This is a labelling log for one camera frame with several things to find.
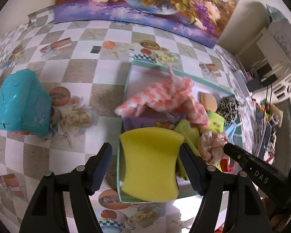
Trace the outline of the yellow sponge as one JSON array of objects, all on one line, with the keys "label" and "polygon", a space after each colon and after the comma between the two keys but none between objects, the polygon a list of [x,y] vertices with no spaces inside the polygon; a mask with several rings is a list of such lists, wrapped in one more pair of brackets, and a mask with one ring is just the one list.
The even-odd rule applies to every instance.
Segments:
[{"label": "yellow sponge", "polygon": [[145,202],[177,199],[176,163],[183,142],[183,135],[165,128],[145,127],[122,133],[125,166],[120,190]]}]

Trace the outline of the round beige sponge puff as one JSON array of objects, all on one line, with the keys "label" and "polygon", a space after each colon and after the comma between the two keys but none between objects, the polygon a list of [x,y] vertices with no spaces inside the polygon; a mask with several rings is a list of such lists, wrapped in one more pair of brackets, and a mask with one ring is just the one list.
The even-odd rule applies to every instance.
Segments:
[{"label": "round beige sponge puff", "polygon": [[217,111],[217,108],[218,108],[217,100],[211,94],[201,93],[200,103],[203,105],[206,111],[212,111],[212,112]]}]

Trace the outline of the pink white fluffy towel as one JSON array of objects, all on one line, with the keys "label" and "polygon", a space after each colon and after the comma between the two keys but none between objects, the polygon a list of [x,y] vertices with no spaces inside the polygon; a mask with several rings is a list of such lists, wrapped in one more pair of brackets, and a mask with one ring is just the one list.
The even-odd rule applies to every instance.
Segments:
[{"label": "pink white fluffy towel", "polygon": [[171,68],[168,78],[151,83],[124,103],[114,112],[121,117],[139,117],[147,107],[160,113],[186,114],[186,120],[205,130],[210,120],[205,107],[193,96],[194,81],[179,77]]}]

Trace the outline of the white cabinet furniture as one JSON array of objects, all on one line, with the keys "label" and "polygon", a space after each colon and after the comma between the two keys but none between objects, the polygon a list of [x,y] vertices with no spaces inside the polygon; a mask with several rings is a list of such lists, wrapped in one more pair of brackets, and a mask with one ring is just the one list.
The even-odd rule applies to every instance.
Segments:
[{"label": "white cabinet furniture", "polygon": [[[291,24],[277,8],[267,5],[267,12],[269,26],[262,28],[236,59],[249,94],[257,101],[267,98],[277,104],[291,97]],[[251,47],[258,49],[261,59],[246,71],[240,56]]]}]

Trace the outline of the lime green cloth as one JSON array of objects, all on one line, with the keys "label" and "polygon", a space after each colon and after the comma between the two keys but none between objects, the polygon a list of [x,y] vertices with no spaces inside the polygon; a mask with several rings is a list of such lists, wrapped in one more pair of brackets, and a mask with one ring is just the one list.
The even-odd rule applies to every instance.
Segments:
[{"label": "lime green cloth", "polygon": [[[184,143],[187,143],[193,153],[196,156],[201,156],[199,153],[199,139],[200,139],[200,133],[199,129],[196,127],[191,127],[190,123],[186,119],[180,120],[180,122],[177,124],[176,128],[174,129],[177,133],[180,133],[184,137]],[[177,175],[184,179],[185,181],[188,181],[188,175],[184,169],[183,163],[181,162],[180,155],[177,157]]]}]

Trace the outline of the red pink pipe cleaner toy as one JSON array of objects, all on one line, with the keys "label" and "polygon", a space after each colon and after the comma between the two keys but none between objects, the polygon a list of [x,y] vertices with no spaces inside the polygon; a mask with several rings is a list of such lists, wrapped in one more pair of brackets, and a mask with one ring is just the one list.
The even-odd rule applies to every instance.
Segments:
[{"label": "red pink pipe cleaner toy", "polygon": [[32,134],[32,133],[23,133],[23,132],[18,132],[18,131],[14,131],[14,132],[12,132],[12,134],[21,135],[21,136],[35,135],[35,134]]}]

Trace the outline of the black white leopard scrunchie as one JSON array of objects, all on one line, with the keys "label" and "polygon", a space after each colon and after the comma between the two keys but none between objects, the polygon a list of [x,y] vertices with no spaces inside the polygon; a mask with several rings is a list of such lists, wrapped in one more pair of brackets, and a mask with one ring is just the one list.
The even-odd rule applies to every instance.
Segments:
[{"label": "black white leopard scrunchie", "polygon": [[225,125],[231,125],[238,118],[239,106],[240,103],[236,98],[222,97],[216,113],[224,118]]}]

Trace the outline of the green tissue pack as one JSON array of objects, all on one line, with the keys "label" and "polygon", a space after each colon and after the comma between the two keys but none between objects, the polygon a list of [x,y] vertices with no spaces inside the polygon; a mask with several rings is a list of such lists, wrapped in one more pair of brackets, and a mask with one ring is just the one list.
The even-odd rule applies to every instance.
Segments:
[{"label": "green tissue pack", "polygon": [[223,133],[224,129],[224,118],[219,114],[208,110],[207,111],[208,118],[209,118],[209,125],[206,131],[215,131],[216,133]]}]

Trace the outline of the blue face mask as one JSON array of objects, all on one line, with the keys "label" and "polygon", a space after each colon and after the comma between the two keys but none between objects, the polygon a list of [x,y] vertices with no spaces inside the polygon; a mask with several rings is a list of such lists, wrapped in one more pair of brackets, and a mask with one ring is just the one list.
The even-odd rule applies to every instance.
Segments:
[{"label": "blue face mask", "polygon": [[225,125],[223,131],[226,133],[231,144],[237,145],[239,147],[242,146],[241,123]]}]

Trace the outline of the purple cartoon tissue pack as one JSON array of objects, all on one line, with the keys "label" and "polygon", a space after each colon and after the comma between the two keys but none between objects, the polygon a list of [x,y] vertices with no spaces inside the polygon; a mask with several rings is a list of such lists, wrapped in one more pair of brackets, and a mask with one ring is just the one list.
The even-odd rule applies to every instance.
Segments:
[{"label": "purple cartoon tissue pack", "polygon": [[145,127],[158,127],[174,130],[178,123],[179,120],[176,118],[172,119],[145,118],[145,117],[123,118],[123,126],[125,131]]}]

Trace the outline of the small dark sticker square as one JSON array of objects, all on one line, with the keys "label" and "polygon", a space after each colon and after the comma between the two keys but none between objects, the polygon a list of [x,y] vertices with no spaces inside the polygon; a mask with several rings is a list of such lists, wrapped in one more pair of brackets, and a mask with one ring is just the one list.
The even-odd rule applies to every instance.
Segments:
[{"label": "small dark sticker square", "polygon": [[101,46],[93,46],[90,53],[98,54],[100,50],[101,50]]}]

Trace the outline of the floral painting canvas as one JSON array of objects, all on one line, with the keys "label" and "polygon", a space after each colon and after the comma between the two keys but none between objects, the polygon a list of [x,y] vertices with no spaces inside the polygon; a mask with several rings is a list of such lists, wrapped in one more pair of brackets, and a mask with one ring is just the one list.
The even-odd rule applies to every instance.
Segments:
[{"label": "floral painting canvas", "polygon": [[178,34],[212,48],[239,0],[55,0],[55,22],[108,20]]}]

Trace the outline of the red tape roll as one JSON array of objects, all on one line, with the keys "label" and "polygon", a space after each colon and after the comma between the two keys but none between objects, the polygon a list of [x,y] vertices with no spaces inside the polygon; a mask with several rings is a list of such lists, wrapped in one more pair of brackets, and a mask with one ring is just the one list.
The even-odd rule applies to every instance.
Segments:
[{"label": "red tape roll", "polygon": [[224,172],[224,173],[231,173],[236,168],[236,161],[234,159],[232,159],[231,157],[223,158],[220,161],[220,168],[221,168],[222,172]]}]

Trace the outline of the pink white baby cloth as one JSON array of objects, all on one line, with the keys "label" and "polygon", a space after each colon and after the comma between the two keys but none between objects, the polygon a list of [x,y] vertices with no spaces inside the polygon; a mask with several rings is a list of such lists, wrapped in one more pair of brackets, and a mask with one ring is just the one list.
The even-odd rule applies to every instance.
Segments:
[{"label": "pink white baby cloth", "polygon": [[199,138],[198,151],[210,165],[217,165],[224,157],[224,145],[229,142],[226,133],[206,131]]}]

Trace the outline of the clutter pile on table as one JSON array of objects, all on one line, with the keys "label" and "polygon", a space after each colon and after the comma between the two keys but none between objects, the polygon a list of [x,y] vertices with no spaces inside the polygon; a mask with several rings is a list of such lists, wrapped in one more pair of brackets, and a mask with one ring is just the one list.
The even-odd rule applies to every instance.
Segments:
[{"label": "clutter pile on table", "polygon": [[277,130],[282,125],[283,111],[266,99],[259,103],[253,99],[255,107],[254,156],[272,165],[275,160]]}]

